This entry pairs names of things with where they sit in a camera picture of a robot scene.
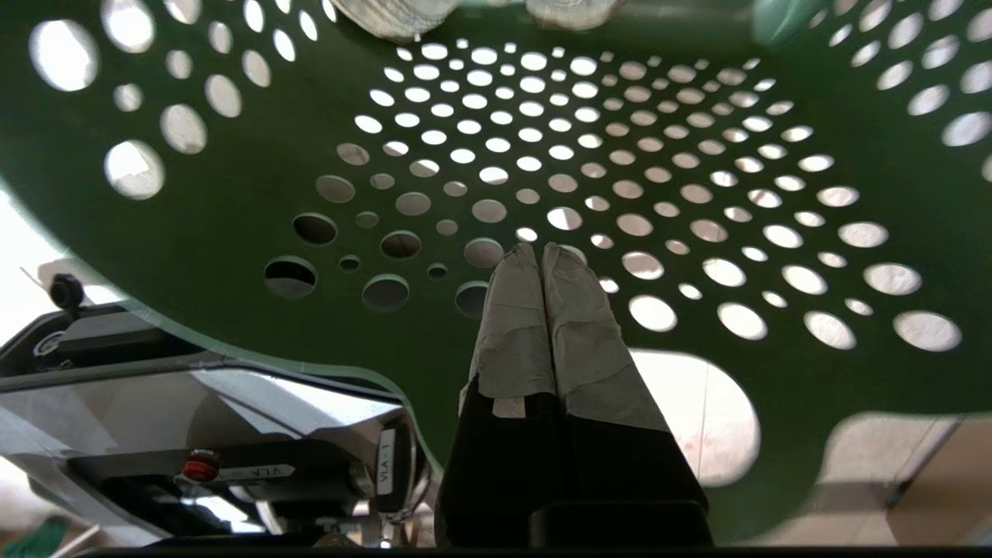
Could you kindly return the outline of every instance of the tiled floor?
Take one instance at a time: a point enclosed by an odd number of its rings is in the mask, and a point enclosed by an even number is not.
[[[54,309],[40,285],[38,268],[65,257],[64,250],[36,235],[0,190],[0,235],[16,242],[0,244],[0,342],[5,342],[40,314]],[[92,290],[100,302],[116,295]],[[744,392],[719,368],[699,358],[650,350],[632,350],[648,388],[663,409],[685,456],[709,486],[733,482],[746,473],[759,450],[760,432]],[[838,425],[828,443],[822,483],[891,484],[907,478],[941,440],[951,421],[860,415]],[[23,474],[0,468],[3,490],[17,488]],[[44,504],[23,501],[30,509]],[[30,513],[0,511],[0,528]],[[781,525],[753,543],[892,544],[880,510],[857,509],[811,513]]]

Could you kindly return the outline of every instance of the laundry basket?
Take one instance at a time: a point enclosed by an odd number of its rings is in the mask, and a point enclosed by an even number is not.
[[[490,269],[570,246],[629,346],[749,396],[740,540],[842,418],[992,408],[992,3],[802,5],[759,41],[473,4],[397,48],[317,0],[5,2],[0,173],[147,319],[396,389],[440,463]]]

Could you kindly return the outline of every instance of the vla-1 label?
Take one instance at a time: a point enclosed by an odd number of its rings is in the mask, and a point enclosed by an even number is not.
[[[376,487],[378,495],[393,493],[393,468],[396,454],[396,431],[386,430],[379,435],[379,461],[376,463]]]
[[[221,469],[217,474],[218,481],[260,481],[263,479],[278,479],[293,474],[296,468],[280,463],[276,465],[260,465],[258,467],[234,467]]]

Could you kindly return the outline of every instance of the circular hole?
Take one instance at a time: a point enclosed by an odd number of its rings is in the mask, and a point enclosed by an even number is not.
[[[676,93],[676,99],[685,104],[699,104],[706,98],[706,93],[699,89],[687,88]]]
[[[770,224],[763,228],[762,231],[765,233],[765,238],[768,238],[776,246],[799,248],[803,245],[803,237],[787,226]]]
[[[832,208],[844,208],[858,201],[858,191],[846,186],[835,186],[821,190],[816,198],[821,204]]]
[[[896,334],[917,349],[944,351],[961,343],[961,330],[940,314],[914,310],[897,316],[893,325]]]
[[[259,87],[268,87],[272,83],[272,73],[269,71],[268,63],[255,51],[245,51],[241,57],[241,67],[251,82]]]
[[[727,239],[727,230],[720,223],[709,219],[698,219],[689,226],[692,234],[707,242],[722,242]]]
[[[741,248],[741,253],[744,254],[744,257],[752,261],[768,261],[768,254],[766,254],[761,248],[744,246]]]
[[[748,341],[763,339],[768,334],[765,321],[758,313],[735,302],[721,304],[716,309],[720,323],[735,336]]]
[[[334,204],[346,204],[355,197],[355,187],[341,177],[334,176],[317,178],[316,192],[321,198]]]
[[[751,215],[751,212],[750,211],[748,211],[748,210],[746,210],[744,208],[739,208],[737,206],[735,206],[733,208],[724,209],[723,210],[723,214],[728,219],[730,219],[732,221],[735,221],[735,222],[748,222],[752,218],[752,215]]]
[[[833,157],[813,155],[800,161],[800,168],[808,173],[819,173],[833,166]]]
[[[383,144],[382,150],[390,157],[400,157],[410,151],[410,147],[402,141],[388,141]]]
[[[449,182],[444,185],[444,193],[452,198],[461,198],[468,194],[468,187],[461,182]]]
[[[980,43],[992,39],[992,8],[978,13],[968,24],[968,41]]]
[[[668,332],[679,321],[676,312],[662,299],[639,295],[630,299],[629,310],[631,317],[642,328],[652,332]]]
[[[900,62],[888,70],[883,71],[878,77],[876,86],[883,91],[891,89],[906,81],[910,77],[910,73],[913,73],[913,63],[909,61]]]
[[[292,62],[297,59],[297,49],[293,46],[293,40],[282,29],[277,29],[272,34],[272,41],[276,44],[276,52],[279,56]]]
[[[159,154],[139,140],[110,148],[103,160],[103,172],[111,188],[129,200],[147,200],[162,189],[166,179]]]
[[[599,286],[603,288],[603,291],[610,295],[615,294],[620,290],[620,286],[617,285],[617,282],[609,277],[600,277]]]
[[[844,27],[841,27],[836,31],[836,33],[830,36],[830,41],[828,44],[831,45],[832,47],[836,47],[837,45],[843,43],[845,39],[850,37],[851,29],[852,29],[851,24],[847,24]]]
[[[548,211],[548,222],[561,230],[576,230],[582,226],[582,216],[572,208],[555,208]]]
[[[517,191],[517,201],[521,204],[526,204],[532,206],[541,200],[541,195],[537,192],[531,190],[530,188],[524,188]]]
[[[627,252],[620,261],[624,269],[638,279],[653,281],[665,273],[662,262],[647,252]]]
[[[613,239],[605,234],[593,234],[589,240],[597,248],[609,249],[613,247]]]
[[[789,152],[786,151],[786,148],[782,147],[781,145],[768,144],[759,147],[758,154],[764,157],[765,159],[771,159],[773,161],[776,161],[788,155]]]
[[[410,164],[410,174],[418,178],[429,178],[437,174],[440,165],[430,159],[421,159]]]
[[[293,230],[310,244],[330,244],[337,237],[334,222],[319,213],[304,213],[293,219]]]
[[[347,255],[337,261],[337,267],[345,273],[353,273],[358,271],[358,268],[361,266],[362,260],[355,255]]]
[[[826,292],[826,281],[808,267],[787,265],[782,268],[782,276],[797,291],[808,295],[821,295]]]
[[[730,188],[731,186],[737,186],[737,177],[729,171],[716,171],[709,175],[709,180],[713,182],[716,186],[723,188]]]
[[[617,217],[617,226],[631,236],[647,236],[654,230],[650,221],[635,213],[625,213]]]
[[[887,295],[908,295],[923,285],[923,278],[913,268],[898,263],[882,263],[865,269],[865,282]]]
[[[992,116],[988,112],[971,112],[954,118],[943,129],[942,141],[948,147],[971,145],[988,135]]]
[[[765,164],[754,157],[741,157],[734,161],[734,165],[745,173],[759,173],[765,168]]]
[[[545,137],[540,130],[537,130],[535,128],[524,128],[520,130],[517,136],[520,139],[531,143],[539,142],[541,141],[542,138]]]
[[[595,149],[603,145],[603,139],[595,134],[582,134],[578,138],[578,145],[586,149]]]
[[[355,216],[355,224],[362,228],[372,228],[379,224],[379,215],[372,211],[363,211]]]
[[[947,101],[950,89],[946,85],[934,85],[920,91],[911,100],[907,111],[913,116],[934,112]]]
[[[174,104],[163,110],[159,125],[166,142],[180,153],[194,155],[206,147],[206,125],[188,105]]]
[[[517,167],[522,171],[533,173],[541,169],[541,161],[534,157],[521,157],[517,159]]]
[[[337,146],[337,156],[348,165],[360,166],[369,162],[369,152],[353,143],[342,143]]]
[[[869,62],[871,62],[878,53],[882,50],[882,43],[880,41],[872,41],[864,47],[858,49],[858,52],[854,53],[851,57],[851,66],[853,68],[860,68]]]
[[[499,222],[506,218],[506,207],[495,200],[480,200],[472,206],[472,215],[482,222]]]
[[[404,215],[423,215],[430,209],[431,199],[420,192],[407,192],[396,198],[396,210]]]
[[[624,79],[630,79],[631,81],[637,81],[643,78],[648,73],[648,69],[639,62],[625,62],[620,65],[620,76]]]
[[[104,0],[100,6],[100,19],[110,42],[125,53],[144,53],[152,46],[155,39],[155,19],[141,0]],[[227,32],[227,38],[230,50],[230,31]]]
[[[241,92],[224,75],[212,75],[206,79],[206,100],[221,116],[234,118],[241,114]]]
[[[427,79],[434,79],[435,77],[437,77],[437,73],[436,72],[437,72],[437,69],[434,68],[434,72],[432,73],[432,76],[433,77],[427,77]],[[490,83],[493,82],[493,74],[492,73],[489,73],[486,70],[472,70],[472,71],[470,71],[468,73],[468,75],[465,77],[465,79],[467,79],[468,82],[471,83],[472,85],[475,85],[475,86],[478,86],[478,87],[485,87],[486,85],[489,85]]]
[[[765,302],[776,308],[785,308],[789,306],[789,303],[786,302],[786,299],[782,298],[782,295],[780,295],[779,293],[773,293],[772,291],[765,291],[761,293],[761,296],[762,298],[765,299]]]
[[[444,236],[451,236],[456,232],[458,232],[458,223],[454,222],[451,219],[441,219],[440,221],[437,222],[437,225],[434,227],[434,229],[437,231],[438,234],[442,234]]]
[[[481,130],[482,126],[475,120],[462,120],[458,122],[458,131],[465,135],[477,134]]]
[[[741,143],[749,137],[751,136],[740,128],[728,128],[723,131],[723,139],[733,143]]]
[[[861,12],[858,28],[862,32],[871,31],[878,27],[892,11],[892,0],[872,0]]]
[[[635,200],[644,194],[644,189],[634,181],[622,180],[613,183],[613,193],[620,198]]]
[[[389,313],[410,300],[410,286],[398,275],[376,275],[362,290],[362,302],[372,312]]]
[[[789,112],[796,106],[795,103],[789,100],[780,100],[779,102],[773,104],[765,110],[771,116],[782,116],[783,114]]]
[[[740,287],[747,276],[737,264],[723,258],[709,258],[702,262],[702,270],[710,279],[724,287]]]
[[[510,122],[513,122],[513,115],[505,110],[497,110],[489,115],[489,119],[492,120],[494,124],[505,126]]]
[[[176,79],[186,79],[192,73],[192,59],[183,51],[166,54],[166,70]]]
[[[702,298],[702,292],[695,288],[694,285],[689,285],[688,283],[679,284],[679,292],[690,300],[699,300]]]
[[[713,199],[713,194],[709,190],[696,184],[683,186],[679,192],[683,198],[694,204],[706,204]]]
[[[815,211],[798,211],[795,214],[795,218],[803,226],[823,226],[826,223],[823,215]]]
[[[382,253],[391,258],[408,259],[421,251],[421,240],[412,232],[397,230],[382,239],[381,247]]]
[[[740,85],[747,79],[747,73],[737,68],[725,68],[716,75],[724,85]]]
[[[751,108],[758,104],[758,99],[757,93],[751,91],[737,91],[730,95],[730,102],[741,108]]]
[[[689,253],[688,246],[681,240],[666,240],[665,248],[667,248],[672,254],[677,254],[679,256],[684,256]]]
[[[892,50],[901,49],[908,45],[920,35],[924,28],[924,17],[920,14],[912,14],[900,20],[892,28],[889,34],[889,48]]]
[[[479,171],[479,180],[493,186],[505,184],[509,178],[510,175],[499,167],[486,167],[485,169]]]
[[[672,162],[681,169],[694,169],[699,166],[699,158],[691,153],[679,153],[672,158]]]
[[[313,292],[316,269],[300,258],[276,258],[265,266],[265,286],[278,297],[300,299]]]
[[[795,128],[789,128],[785,132],[782,132],[782,139],[790,143],[796,143],[807,139],[811,135],[812,128],[809,126],[796,126]]]
[[[475,267],[490,269],[503,258],[503,246],[491,238],[475,238],[465,244],[464,255]]]
[[[679,208],[669,202],[658,202],[655,204],[655,213],[662,217],[674,217],[679,214]]]
[[[585,199],[585,206],[593,211],[606,211],[610,209],[610,202],[600,196],[590,196]]]
[[[486,140],[486,149],[493,153],[506,153],[510,151],[510,142],[503,138],[489,138]]]
[[[855,314],[860,314],[861,316],[871,316],[875,313],[867,304],[857,300],[857,299],[846,299],[844,300],[844,305],[847,309]]]
[[[534,242],[538,239],[538,233],[532,228],[524,226],[517,229],[517,239],[524,242]]]
[[[992,62],[983,62],[969,68],[961,78],[961,91],[972,94],[992,88]]]
[[[819,259],[820,262],[823,263],[823,265],[827,265],[830,267],[839,268],[847,265],[847,260],[844,259],[844,256],[840,254],[835,254],[833,252],[821,252],[817,254],[816,257]]]
[[[889,238],[889,231],[874,222],[852,222],[842,226],[837,235],[844,243],[855,248],[874,248]]]
[[[432,281],[440,281],[445,277],[447,277],[447,268],[442,264],[433,263],[428,266],[428,278]]]
[[[569,175],[558,174],[548,179],[548,186],[552,187],[552,190],[567,194],[578,188],[578,182]]]
[[[824,312],[807,312],[803,322],[812,336],[828,347],[851,350],[857,345],[854,332],[836,316]]]
[[[775,179],[775,186],[786,192],[798,192],[806,187],[806,181],[799,177],[783,176]]]
[[[613,161],[617,165],[630,165],[636,160],[637,157],[633,153],[623,149],[618,149],[610,153],[610,161]]]
[[[485,309],[486,292],[489,286],[481,281],[472,281],[458,287],[454,295],[454,306],[465,317],[480,320]]]
[[[748,192],[747,199],[760,208],[777,208],[782,204],[782,198],[778,194],[764,188]]]

